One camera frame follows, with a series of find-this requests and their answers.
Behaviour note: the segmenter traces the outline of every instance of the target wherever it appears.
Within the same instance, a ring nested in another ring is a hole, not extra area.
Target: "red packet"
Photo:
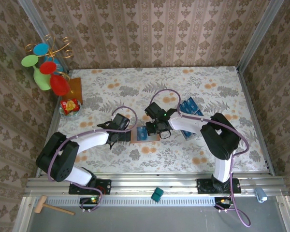
[[[66,101],[60,101],[60,104],[65,115],[67,115],[71,111],[77,112],[80,109],[76,98]]]

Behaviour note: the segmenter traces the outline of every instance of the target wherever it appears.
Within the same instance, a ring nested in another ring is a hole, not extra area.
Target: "floral mat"
[[[235,171],[267,172],[251,115],[235,67],[140,68],[74,70],[72,78],[82,78],[83,101],[77,117],[61,117],[58,130],[67,136],[96,129],[111,119],[111,112],[121,105],[134,109],[138,125],[149,121],[144,109],[160,89],[172,88],[182,99],[192,97],[205,116],[223,113],[247,138],[250,150],[235,160]],[[162,92],[155,102],[165,110],[177,105],[177,96]],[[118,113],[131,119],[130,110]],[[238,150],[243,150],[241,141]],[[78,166],[93,172],[212,172],[214,156],[203,138],[186,141],[179,131],[170,138],[149,143],[117,143],[112,150],[101,145],[83,151],[76,158]]]

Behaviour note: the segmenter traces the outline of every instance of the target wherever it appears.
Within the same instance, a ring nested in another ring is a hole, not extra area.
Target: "blue box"
[[[137,127],[136,128],[137,141],[147,140],[147,129],[146,127]]]
[[[179,105],[179,110],[186,114],[190,114],[190,115],[192,114],[192,110],[189,108],[186,101],[183,101],[183,103]],[[191,133],[190,131],[185,131],[185,130],[182,130],[182,133],[184,134],[185,139],[188,139],[191,135],[193,135],[193,133]]]
[[[194,100],[192,99],[192,97],[188,98],[186,100],[188,106],[190,107],[190,109],[193,111],[193,112],[197,112],[199,107],[198,105],[194,102]]]
[[[198,110],[195,115],[198,115],[198,116],[204,116],[204,114],[201,112],[201,110]]]
[[[186,139],[189,138],[192,133],[190,131],[185,131],[185,130],[182,130],[182,132],[184,133],[184,135],[186,136]]]
[[[181,112],[183,112],[183,113],[186,112],[185,109],[184,109],[184,107],[182,106],[182,104],[179,105],[179,110],[180,110]]]
[[[185,111],[186,111],[187,114],[190,114],[190,115],[193,114],[193,111],[188,106],[188,103],[186,101],[183,101],[182,105],[183,105],[183,107],[184,107],[184,109],[185,109]]]

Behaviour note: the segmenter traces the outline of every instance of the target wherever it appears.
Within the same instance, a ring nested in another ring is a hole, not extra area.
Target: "green block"
[[[157,194],[157,195],[159,195],[159,196],[161,196],[162,197],[162,195],[163,195],[163,190],[162,189],[160,189],[160,188],[156,188],[155,189],[155,193]]]
[[[160,198],[161,198],[161,196],[159,196],[156,193],[153,193],[153,195],[151,196],[151,199],[153,199],[156,202],[159,202],[160,201]]]

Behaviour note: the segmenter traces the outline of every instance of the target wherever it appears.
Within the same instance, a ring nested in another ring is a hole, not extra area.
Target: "wooden hammer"
[[[75,215],[75,212],[72,212],[72,211],[69,211],[69,210],[66,210],[66,209],[61,209],[61,208],[58,208],[58,207],[55,207],[55,206],[52,206],[52,205],[49,205],[49,204],[45,204],[44,202],[46,202],[46,199],[47,199],[46,196],[40,197],[40,199],[39,199],[39,201],[37,203],[37,206],[34,209],[35,213],[39,214],[43,207],[48,207],[48,208],[51,208],[51,209],[55,209],[55,210],[61,211],[63,213]]]

